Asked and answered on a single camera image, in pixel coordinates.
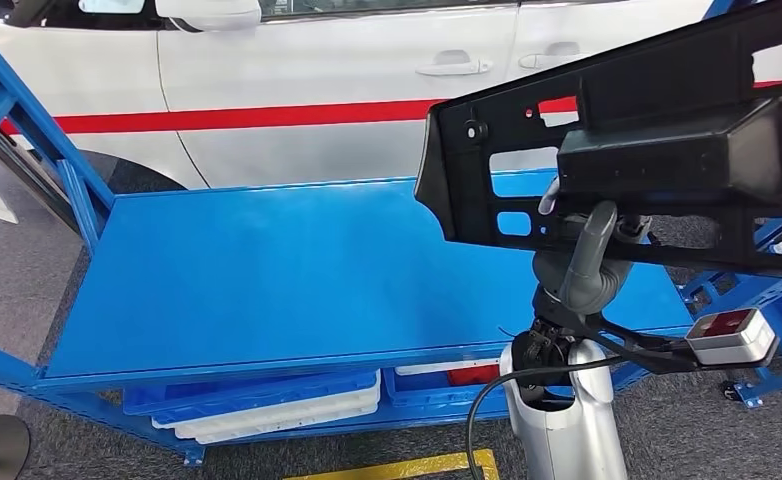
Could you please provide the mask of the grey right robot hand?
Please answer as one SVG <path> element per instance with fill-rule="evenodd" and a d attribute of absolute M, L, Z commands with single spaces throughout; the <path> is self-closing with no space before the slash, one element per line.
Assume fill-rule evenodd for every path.
<path fill-rule="evenodd" d="M 562 225 L 575 242 L 573 251 L 533 255 L 532 270 L 538 280 L 535 315 L 553 319 L 563 311 L 601 312 L 620 292 L 633 266 L 631 261 L 606 260 L 609 242 L 640 244 L 650 224 L 649 216 L 620 215 L 609 200 L 598 203 L 588 215 L 567 216 Z"/>

